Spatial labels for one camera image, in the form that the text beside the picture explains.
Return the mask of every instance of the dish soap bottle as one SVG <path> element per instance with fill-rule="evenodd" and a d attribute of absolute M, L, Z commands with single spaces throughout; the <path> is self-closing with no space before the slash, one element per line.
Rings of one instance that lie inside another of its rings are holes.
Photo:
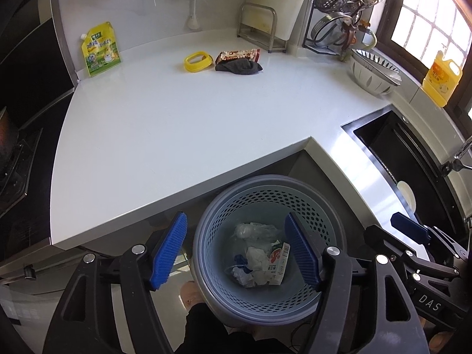
<path fill-rule="evenodd" d="M 440 50 L 423 80 L 423 91 L 440 107 L 444 107 L 462 77 L 462 69 L 453 60 L 444 61 Z"/>

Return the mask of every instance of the window frame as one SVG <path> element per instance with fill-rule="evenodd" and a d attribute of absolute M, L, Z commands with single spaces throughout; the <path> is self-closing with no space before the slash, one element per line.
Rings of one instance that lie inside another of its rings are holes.
<path fill-rule="evenodd" d="M 454 0 L 459 11 L 462 12 L 469 26 L 472 27 L 472 17 L 469 12 L 472 7 L 467 0 Z M 419 83 L 423 82 L 428 68 L 416 57 L 410 54 L 405 48 L 391 40 L 396 23 L 400 16 L 403 0 L 386 0 L 384 11 L 377 29 L 377 48 L 388 57 L 402 66 Z M 452 94 L 445 110 L 455 122 L 464 138 L 472 136 L 472 119 L 468 112 L 472 108 L 472 48 L 469 51 L 463 67 L 463 76 L 459 85 Z"/>

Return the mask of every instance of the dark gray rag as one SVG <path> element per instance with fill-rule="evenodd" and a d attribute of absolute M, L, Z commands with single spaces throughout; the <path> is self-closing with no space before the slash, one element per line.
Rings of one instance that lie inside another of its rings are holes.
<path fill-rule="evenodd" d="M 249 61 L 247 58 L 238 58 L 237 60 L 225 61 L 216 64 L 215 70 L 220 72 L 231 72 L 234 74 L 256 74 L 263 69 L 258 63 Z"/>

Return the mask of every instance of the green and yellow packaging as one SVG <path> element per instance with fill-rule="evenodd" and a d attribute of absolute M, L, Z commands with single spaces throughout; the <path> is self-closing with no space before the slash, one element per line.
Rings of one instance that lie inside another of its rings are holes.
<path fill-rule="evenodd" d="M 86 59 L 90 77 L 121 62 L 115 32 L 108 21 L 92 28 L 81 38 L 83 40 L 82 53 Z"/>

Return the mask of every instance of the faucet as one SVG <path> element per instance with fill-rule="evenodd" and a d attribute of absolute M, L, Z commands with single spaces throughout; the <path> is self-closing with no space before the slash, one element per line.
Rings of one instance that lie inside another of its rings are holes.
<path fill-rule="evenodd" d="M 472 136 L 470 136 L 464 144 L 460 147 L 460 149 L 454 154 L 454 156 L 449 159 L 449 161 L 445 162 L 440 166 L 441 173 L 445 177 L 451 171 L 459 172 L 462 169 L 472 170 L 472 166 L 464 165 L 461 161 L 461 158 L 464 156 L 467 151 L 472 148 Z"/>

